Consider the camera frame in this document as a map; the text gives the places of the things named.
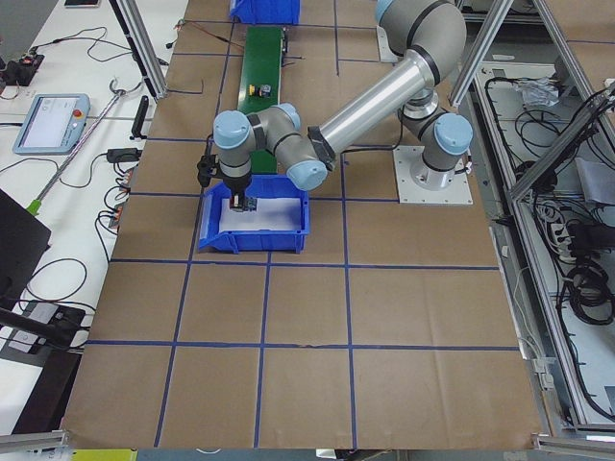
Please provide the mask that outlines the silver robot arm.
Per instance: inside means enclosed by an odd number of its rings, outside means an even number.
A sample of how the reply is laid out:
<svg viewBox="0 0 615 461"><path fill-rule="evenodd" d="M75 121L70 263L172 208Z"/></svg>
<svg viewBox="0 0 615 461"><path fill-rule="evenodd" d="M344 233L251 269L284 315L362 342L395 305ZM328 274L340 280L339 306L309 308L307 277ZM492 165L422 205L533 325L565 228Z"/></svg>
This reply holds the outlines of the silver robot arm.
<svg viewBox="0 0 615 461"><path fill-rule="evenodd" d="M385 117L426 97L456 67L466 25L452 2L380 1L375 17L400 61L324 124L301 135L299 114L287 103L249 114L226 110L215 117L217 176L230 190L231 210L256 206L246 195L253 152L267 151L298 189L313 190L334 169L339 154Z"/></svg>

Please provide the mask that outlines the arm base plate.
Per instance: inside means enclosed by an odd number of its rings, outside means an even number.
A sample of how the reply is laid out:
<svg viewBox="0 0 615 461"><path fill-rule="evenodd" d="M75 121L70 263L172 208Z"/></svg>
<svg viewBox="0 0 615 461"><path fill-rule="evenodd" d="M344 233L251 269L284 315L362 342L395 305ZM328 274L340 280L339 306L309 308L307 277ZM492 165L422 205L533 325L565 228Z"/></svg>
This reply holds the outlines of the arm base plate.
<svg viewBox="0 0 615 461"><path fill-rule="evenodd" d="M460 158L449 172L430 169L423 146L402 145L393 151L399 203L420 206L470 206L473 198L467 174L456 174Z"/></svg>
<svg viewBox="0 0 615 461"><path fill-rule="evenodd" d="M377 26L376 35L380 62L396 63L399 60L399 57L391 51L389 47L388 36L384 28Z"/></svg>

